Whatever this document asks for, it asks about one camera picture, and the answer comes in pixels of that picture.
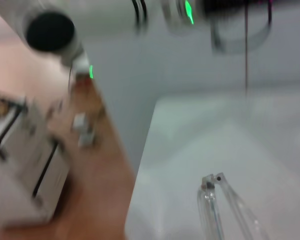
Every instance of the white countertop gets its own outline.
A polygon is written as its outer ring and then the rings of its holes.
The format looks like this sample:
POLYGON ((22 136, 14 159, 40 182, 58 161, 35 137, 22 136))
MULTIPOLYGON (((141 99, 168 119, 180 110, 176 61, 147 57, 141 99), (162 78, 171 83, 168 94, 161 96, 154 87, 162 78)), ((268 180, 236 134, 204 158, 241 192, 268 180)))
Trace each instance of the white countertop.
MULTIPOLYGON (((300 240, 299 90, 159 100, 126 219, 127 238, 204 239, 197 191, 202 177, 220 172, 271 240, 300 240)), ((243 239, 219 186, 216 194, 225 239, 243 239)))

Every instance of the clear plastic object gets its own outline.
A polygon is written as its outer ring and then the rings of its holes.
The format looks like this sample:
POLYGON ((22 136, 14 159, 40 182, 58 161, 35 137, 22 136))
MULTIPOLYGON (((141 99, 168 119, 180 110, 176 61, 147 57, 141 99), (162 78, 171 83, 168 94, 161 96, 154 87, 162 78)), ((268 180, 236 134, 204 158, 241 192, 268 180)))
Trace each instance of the clear plastic object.
POLYGON ((270 240, 266 230, 259 223, 253 212, 246 206, 244 201, 238 196, 233 188, 227 182, 223 173, 217 175, 208 175, 202 179, 202 185, 198 191, 198 208, 200 214, 200 221, 205 234, 206 240, 224 240, 224 232, 220 219, 215 185, 218 184, 221 187, 226 200, 229 202, 230 208, 234 214, 236 221, 240 227, 243 238, 245 240, 254 240, 252 233, 250 232, 247 220, 251 221, 253 229, 263 240, 270 240))

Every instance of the green light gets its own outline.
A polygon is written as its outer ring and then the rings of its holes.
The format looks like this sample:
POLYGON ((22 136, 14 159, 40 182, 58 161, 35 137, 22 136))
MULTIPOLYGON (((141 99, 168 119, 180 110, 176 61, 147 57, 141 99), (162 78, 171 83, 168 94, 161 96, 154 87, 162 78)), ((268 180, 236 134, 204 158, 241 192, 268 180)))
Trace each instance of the green light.
POLYGON ((89 67, 89 73, 90 73, 90 78, 91 79, 94 79, 94 67, 92 65, 90 65, 89 67))
POLYGON ((185 0, 185 11, 186 11, 186 15, 188 16, 188 18, 191 21, 191 24, 194 24, 194 20, 192 18, 192 7, 191 7, 190 3, 188 2, 188 0, 185 0))

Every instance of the black cable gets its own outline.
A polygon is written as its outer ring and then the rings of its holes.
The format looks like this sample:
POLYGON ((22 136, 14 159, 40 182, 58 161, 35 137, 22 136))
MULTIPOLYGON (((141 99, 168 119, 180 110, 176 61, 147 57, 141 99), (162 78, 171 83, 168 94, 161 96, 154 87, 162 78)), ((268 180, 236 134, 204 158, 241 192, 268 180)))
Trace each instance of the black cable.
POLYGON ((135 25, 137 29, 140 27, 140 14, 139 14, 139 7, 136 0, 132 0, 132 4, 135 11, 135 25))
POLYGON ((147 5, 145 3, 145 0, 140 0, 141 7, 143 10, 143 24, 147 24, 148 22, 148 11, 147 11, 147 5))
POLYGON ((248 0, 244 1, 244 45, 245 45, 245 78, 244 78, 244 86, 245 86, 245 95, 248 93, 248 0))

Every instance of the white appliance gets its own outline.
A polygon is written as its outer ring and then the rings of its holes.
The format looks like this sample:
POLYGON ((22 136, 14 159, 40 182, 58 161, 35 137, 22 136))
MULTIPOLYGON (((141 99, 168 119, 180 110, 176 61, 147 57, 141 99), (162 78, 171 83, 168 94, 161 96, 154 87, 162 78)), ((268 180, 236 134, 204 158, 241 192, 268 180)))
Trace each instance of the white appliance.
POLYGON ((0 120, 0 228, 48 222, 68 175, 35 104, 0 120))

